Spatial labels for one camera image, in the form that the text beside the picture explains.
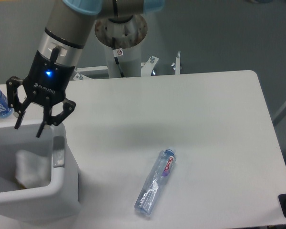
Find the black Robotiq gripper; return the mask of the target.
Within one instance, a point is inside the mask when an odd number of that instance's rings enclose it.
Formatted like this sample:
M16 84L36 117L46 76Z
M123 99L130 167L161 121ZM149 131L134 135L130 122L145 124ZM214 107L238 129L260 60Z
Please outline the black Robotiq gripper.
M36 52L29 74L24 80L12 76L6 81L8 105L14 109L14 113L17 115L15 129L19 129L21 126L26 109L31 102L43 106L43 120L36 134L37 138L41 136L46 125L58 126L76 107L76 103L67 99L65 95L75 67L57 63L59 52L60 50L54 50L49 59L41 55L40 52ZM27 95L23 103L19 101L18 97L18 88L21 85ZM62 102L62 111L53 116L52 108L60 102Z

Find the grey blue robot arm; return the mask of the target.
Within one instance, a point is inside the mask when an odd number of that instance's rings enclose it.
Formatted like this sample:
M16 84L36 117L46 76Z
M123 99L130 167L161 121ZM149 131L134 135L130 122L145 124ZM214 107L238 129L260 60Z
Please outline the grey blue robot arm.
M75 109L66 88L97 19L127 20L136 14L160 11L163 0L57 0L45 26L38 50L24 79L6 81L7 99L21 126L27 107L43 107L37 137L46 125L58 126Z

